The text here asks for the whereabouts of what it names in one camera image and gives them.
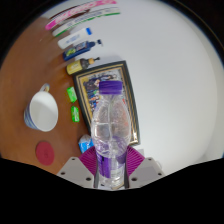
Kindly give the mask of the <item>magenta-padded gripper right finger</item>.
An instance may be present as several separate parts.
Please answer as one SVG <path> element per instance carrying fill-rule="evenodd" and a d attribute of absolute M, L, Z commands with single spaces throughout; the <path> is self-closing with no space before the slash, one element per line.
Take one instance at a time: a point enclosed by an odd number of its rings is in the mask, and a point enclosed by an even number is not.
<path fill-rule="evenodd" d="M 152 183 L 165 174 L 152 157 L 144 157 L 132 147 L 127 148 L 125 188 L 134 189 Z"/>

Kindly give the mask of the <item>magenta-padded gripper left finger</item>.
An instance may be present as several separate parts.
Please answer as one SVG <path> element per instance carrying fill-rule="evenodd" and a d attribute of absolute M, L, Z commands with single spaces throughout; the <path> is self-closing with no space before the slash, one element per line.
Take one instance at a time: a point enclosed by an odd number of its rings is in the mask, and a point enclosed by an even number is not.
<path fill-rule="evenodd" d="M 84 188 L 98 187 L 98 166 L 95 148 L 87 149 L 79 157 L 71 157 L 57 175 Z"/>

